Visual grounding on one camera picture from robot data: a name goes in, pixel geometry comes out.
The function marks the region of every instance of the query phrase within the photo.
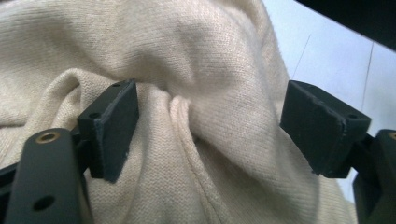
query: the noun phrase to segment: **beige cloth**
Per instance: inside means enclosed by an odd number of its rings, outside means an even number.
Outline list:
[[[288,76],[259,0],[2,3],[1,167],[132,77],[120,180],[88,179],[97,223],[356,222],[278,127]]]

